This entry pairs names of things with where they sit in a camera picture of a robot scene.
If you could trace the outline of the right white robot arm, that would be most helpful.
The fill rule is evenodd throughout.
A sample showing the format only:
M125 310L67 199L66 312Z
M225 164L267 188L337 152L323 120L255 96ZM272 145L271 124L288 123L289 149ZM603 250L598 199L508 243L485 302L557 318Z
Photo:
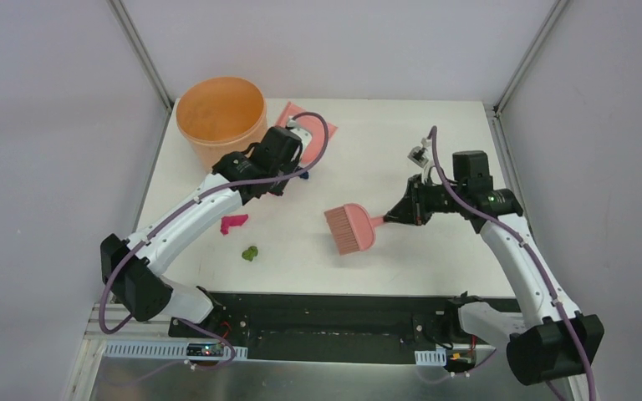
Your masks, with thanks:
M471 223L491 249L515 294L521 318L493 309L480 297L463 294L441 319L442 334L459 343L473 335L502 349L513 375L523 385L584 375L595 391L592 362L604 336L595 314L585 315L559 285L529 232L527 219L509 189L497 189L487 154L453 154L455 177L431 179L427 148L415 147L409 159L422 172L407 180L401 200L385 214L388 223L423 226L435 213L456 213Z

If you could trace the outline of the pink hand brush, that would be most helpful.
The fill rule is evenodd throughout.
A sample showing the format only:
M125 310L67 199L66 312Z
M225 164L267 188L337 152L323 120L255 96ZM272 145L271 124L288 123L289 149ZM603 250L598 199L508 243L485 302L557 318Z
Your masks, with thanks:
M385 224L383 216L372 217L356 203L327 210L324 218L341 256L368 251L375 243L376 228Z

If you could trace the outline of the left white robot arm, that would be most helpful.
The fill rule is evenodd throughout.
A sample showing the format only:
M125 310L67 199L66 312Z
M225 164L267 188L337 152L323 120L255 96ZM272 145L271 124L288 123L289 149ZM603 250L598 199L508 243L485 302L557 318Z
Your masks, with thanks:
M182 318L200 337L215 336L222 316L213 301L197 287L166 278L166 270L222 217L267 193L281 195L311 141L300 126L273 126L261 141L221 157L198 188L154 224L125 239L111 234L102 240L103 283L130 317L138 322L161 314Z

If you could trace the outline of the pink plastic dustpan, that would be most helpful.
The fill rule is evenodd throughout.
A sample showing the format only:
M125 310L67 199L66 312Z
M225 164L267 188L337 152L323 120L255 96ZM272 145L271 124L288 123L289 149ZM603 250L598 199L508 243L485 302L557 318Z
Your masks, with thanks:
M278 116L275 125L290 129L302 140L303 153L300 157L300 165L306 166L318 157L322 149L324 127L315 117L305 115L296 119L293 118L302 112L305 112L305 109L288 101Z

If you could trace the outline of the magenta paper scrap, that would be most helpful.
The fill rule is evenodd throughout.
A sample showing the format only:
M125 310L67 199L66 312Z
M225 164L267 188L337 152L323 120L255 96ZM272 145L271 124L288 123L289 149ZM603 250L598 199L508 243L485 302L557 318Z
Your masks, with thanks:
M223 216L220 222L220 232L227 236L232 228L244 226L248 219L248 214Z

